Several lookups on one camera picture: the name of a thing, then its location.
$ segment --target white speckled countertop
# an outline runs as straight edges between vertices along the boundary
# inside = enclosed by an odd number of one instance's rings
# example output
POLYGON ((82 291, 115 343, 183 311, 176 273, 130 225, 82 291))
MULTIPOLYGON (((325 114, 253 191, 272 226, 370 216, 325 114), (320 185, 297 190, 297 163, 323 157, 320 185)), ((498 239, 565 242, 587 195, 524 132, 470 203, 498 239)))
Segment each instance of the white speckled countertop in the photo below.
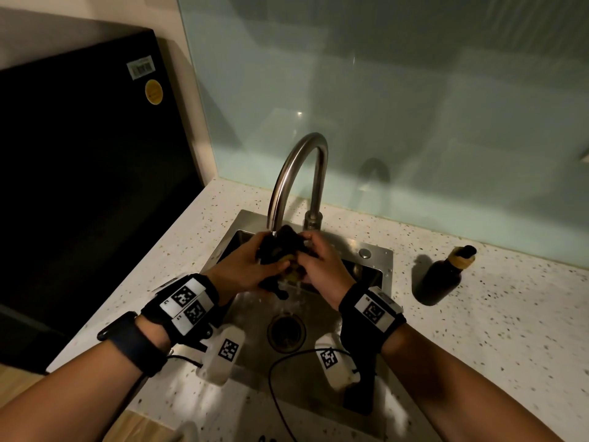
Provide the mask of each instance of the white speckled countertop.
MULTIPOLYGON (((149 292, 181 272, 197 272, 241 209, 266 214, 270 192, 227 180, 212 181, 127 276, 49 366, 53 371, 97 343, 96 334, 128 310, 139 311, 149 292)), ((285 220, 303 222, 306 201, 291 199, 285 220)), ((394 251, 394 298, 407 321, 482 373, 568 442, 587 440, 589 426, 589 272, 490 245, 340 208, 323 206, 324 230, 394 251), (419 304, 411 273, 420 254, 444 259, 457 245, 474 245, 476 262, 459 288, 438 306, 419 304)), ((398 386, 387 397, 396 416, 387 422, 397 440, 405 409, 406 441, 438 440, 398 386)), ((194 367, 171 360, 129 408, 175 428, 193 420, 202 440, 288 440, 269 396, 231 379, 207 384, 194 367)), ((374 440, 326 418, 282 404, 299 440, 374 440)))

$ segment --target wall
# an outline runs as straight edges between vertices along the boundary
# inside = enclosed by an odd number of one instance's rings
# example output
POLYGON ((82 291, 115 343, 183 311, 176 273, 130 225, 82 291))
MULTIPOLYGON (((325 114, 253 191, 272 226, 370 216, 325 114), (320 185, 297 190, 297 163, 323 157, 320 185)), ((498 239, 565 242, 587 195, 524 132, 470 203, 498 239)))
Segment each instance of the wall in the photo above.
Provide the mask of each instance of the wall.
POLYGON ((201 178, 206 184, 217 175, 176 0, 0 0, 0 8, 5 8, 0 23, 2 66, 114 38, 130 25, 153 29, 201 178))
POLYGON ((589 266, 588 0, 179 4, 222 177, 589 266))

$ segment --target stainless steel sink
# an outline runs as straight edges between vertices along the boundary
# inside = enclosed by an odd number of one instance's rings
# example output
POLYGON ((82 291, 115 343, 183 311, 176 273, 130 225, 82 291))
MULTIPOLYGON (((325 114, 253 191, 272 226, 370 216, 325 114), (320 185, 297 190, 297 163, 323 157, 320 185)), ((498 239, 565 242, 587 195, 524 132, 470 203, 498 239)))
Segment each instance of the stainless steel sink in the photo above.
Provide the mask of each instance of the stainless steel sink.
MULTIPOLYGON (((266 216, 242 210, 230 226, 204 270, 222 260, 257 232, 267 230, 266 216)), ((299 232, 302 227, 288 223, 299 232)), ((390 295, 393 251, 323 232, 340 253, 344 264, 365 285, 378 285, 390 295)), ((288 285, 287 300, 275 295, 246 292, 238 295, 224 323, 243 329, 246 341, 241 349, 232 379, 251 388, 268 392, 270 365, 285 353, 314 348, 315 341, 328 332, 337 332, 341 316, 334 311, 311 285, 288 285)), ((384 435, 382 398, 375 394, 373 412, 363 416, 343 407, 343 394, 329 386, 318 357, 306 354, 292 357, 276 366, 272 373, 276 397, 303 409, 372 434, 384 435)))

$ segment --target faucet spout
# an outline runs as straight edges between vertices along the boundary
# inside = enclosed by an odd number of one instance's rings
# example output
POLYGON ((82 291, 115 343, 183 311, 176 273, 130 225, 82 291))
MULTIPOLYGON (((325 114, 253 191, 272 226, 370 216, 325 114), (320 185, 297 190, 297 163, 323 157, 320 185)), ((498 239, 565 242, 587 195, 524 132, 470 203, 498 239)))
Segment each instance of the faucet spout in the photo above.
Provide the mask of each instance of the faucet spout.
POLYGON ((328 142, 321 133, 309 133, 292 149, 276 180, 276 185, 274 186, 274 191, 270 199, 270 207, 268 208, 267 222, 268 229, 273 233, 282 227, 284 208, 286 207, 286 201, 291 193, 291 188, 298 170, 314 149, 317 149, 317 159, 315 160, 311 208, 305 214, 303 230, 321 229, 323 215, 320 213, 319 208, 321 206, 325 172, 328 167, 328 142))

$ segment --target person's left hand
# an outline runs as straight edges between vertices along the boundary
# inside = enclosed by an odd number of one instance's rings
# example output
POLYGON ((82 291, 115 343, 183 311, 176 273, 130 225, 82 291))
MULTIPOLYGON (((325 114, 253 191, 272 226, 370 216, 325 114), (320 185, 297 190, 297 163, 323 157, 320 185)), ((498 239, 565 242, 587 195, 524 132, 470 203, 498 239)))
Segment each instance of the person's left hand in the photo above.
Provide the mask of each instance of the person's left hand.
POLYGON ((256 262, 256 251, 266 233, 258 233, 249 241, 210 268, 205 274, 215 285, 219 294, 219 305, 225 305, 235 295, 248 290, 258 290, 258 284, 270 276, 276 276, 288 268, 289 261, 260 265, 256 262))

